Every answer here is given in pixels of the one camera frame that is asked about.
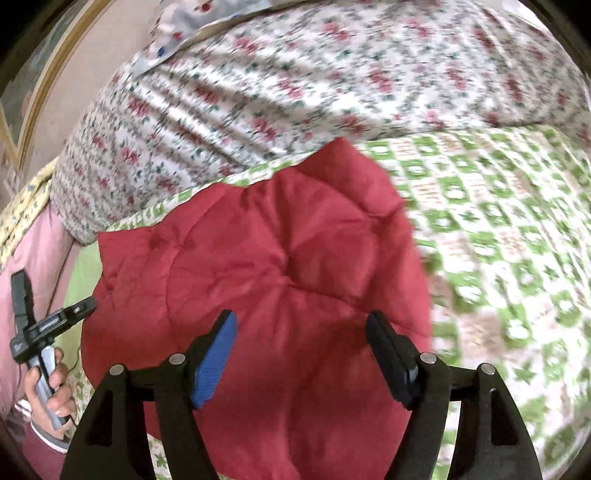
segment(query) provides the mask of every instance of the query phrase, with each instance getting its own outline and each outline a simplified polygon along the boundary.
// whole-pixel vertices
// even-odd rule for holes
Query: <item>green checkered fabric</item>
[[[441,132],[357,148],[407,202],[433,299],[433,348],[449,365],[496,365],[526,422],[545,479],[556,478],[591,421],[591,164],[551,127]],[[223,179],[247,186],[308,154]],[[194,188],[114,224],[153,225]],[[82,411],[92,395],[83,371]],[[450,406],[434,480],[447,478],[459,420]],[[150,438],[159,480],[162,444]]]

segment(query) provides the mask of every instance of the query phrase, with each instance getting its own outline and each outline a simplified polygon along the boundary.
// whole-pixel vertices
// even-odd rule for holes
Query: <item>person's hand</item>
[[[55,412],[58,417],[72,415],[76,417],[76,403],[72,398],[72,389],[69,385],[64,385],[68,377],[68,367],[61,363],[64,358],[64,352],[56,348],[56,369],[49,375],[49,385],[56,392],[48,401],[47,407]],[[51,420],[47,415],[41,401],[37,397],[35,385],[41,378],[39,367],[31,368],[25,375],[24,387],[25,395],[31,404],[31,416],[33,421],[53,437],[63,440],[64,435],[72,426],[72,422],[66,423],[60,430],[54,430],[51,426]]]

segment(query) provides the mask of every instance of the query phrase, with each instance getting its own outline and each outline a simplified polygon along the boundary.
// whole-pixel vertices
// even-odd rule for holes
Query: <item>pink fabric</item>
[[[10,277],[23,268],[27,271],[33,286],[35,317],[43,318],[54,298],[72,243],[73,238],[57,213],[48,206],[37,217],[0,274],[0,416],[3,419],[23,396],[21,380],[26,371],[25,366],[19,367],[12,360],[8,346],[15,333]]]

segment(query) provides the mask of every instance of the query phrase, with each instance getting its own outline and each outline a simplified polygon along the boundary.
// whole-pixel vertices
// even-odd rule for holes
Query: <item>red quilted fabric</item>
[[[428,350],[430,299],[404,202],[378,165],[339,139],[271,180],[213,185],[99,245],[99,308],[82,334],[93,385],[115,363],[145,368],[184,351],[232,309],[228,366],[195,413],[215,468],[236,480],[384,478],[408,414],[365,319],[382,310]]]

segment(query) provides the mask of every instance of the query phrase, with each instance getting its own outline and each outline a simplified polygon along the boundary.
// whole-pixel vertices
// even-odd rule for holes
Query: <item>floral bedsheet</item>
[[[552,127],[415,134],[357,148],[406,199],[433,299],[434,350],[449,365],[496,365],[544,478],[558,478],[591,430],[588,156]],[[247,186],[307,155],[220,181]],[[208,185],[109,230],[153,225]],[[93,390],[82,369],[74,379],[82,412]],[[447,478],[458,420],[452,404],[434,480]],[[150,448],[158,480],[169,479],[161,442],[150,437]]]
[[[471,0],[305,2],[139,78],[138,58],[56,167],[52,201],[85,244],[148,202],[337,137],[548,124],[589,142],[584,77],[560,44]]]

